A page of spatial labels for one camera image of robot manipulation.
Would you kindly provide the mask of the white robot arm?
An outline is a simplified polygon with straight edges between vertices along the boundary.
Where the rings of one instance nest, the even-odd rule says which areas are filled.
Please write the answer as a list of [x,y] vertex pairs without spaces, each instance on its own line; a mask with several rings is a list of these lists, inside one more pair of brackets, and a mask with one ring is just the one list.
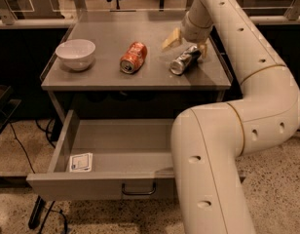
[[215,29],[242,98],[191,107],[173,122],[170,147],[185,234],[255,234],[235,160],[277,146],[300,126],[300,90],[237,0],[194,0],[181,35]]

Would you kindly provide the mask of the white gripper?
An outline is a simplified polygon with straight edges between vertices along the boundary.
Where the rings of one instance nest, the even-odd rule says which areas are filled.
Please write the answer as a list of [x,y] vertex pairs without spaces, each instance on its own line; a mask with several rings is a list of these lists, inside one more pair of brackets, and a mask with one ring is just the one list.
[[212,30],[210,26],[197,26],[193,24],[189,19],[189,13],[186,13],[184,19],[181,22],[180,29],[175,28],[169,37],[162,43],[162,50],[167,51],[169,49],[176,48],[182,44],[182,37],[191,43],[198,44],[201,57],[205,59],[207,57],[207,38]]

